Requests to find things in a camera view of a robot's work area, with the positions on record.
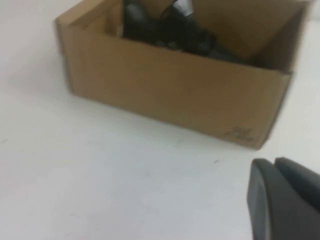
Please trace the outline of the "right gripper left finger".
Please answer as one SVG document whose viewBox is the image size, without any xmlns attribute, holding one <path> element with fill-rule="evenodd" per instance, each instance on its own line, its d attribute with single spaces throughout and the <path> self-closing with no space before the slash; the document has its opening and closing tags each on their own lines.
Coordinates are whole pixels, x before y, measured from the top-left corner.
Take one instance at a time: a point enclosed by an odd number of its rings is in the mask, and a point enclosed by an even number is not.
<svg viewBox="0 0 320 240">
<path fill-rule="evenodd" d="M 266 159 L 251 163 L 247 204 L 255 240 L 303 239 L 303 200 Z"/>
</svg>

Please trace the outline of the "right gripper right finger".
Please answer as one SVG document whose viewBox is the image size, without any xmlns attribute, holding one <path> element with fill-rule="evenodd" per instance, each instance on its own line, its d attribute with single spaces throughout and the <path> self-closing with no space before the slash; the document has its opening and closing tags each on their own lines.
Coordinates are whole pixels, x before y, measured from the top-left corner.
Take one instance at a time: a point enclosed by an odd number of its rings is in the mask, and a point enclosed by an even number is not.
<svg viewBox="0 0 320 240">
<path fill-rule="evenodd" d="M 320 238 L 320 175 L 287 158 L 277 158 L 280 173 L 275 188 L 274 238 Z"/>
</svg>

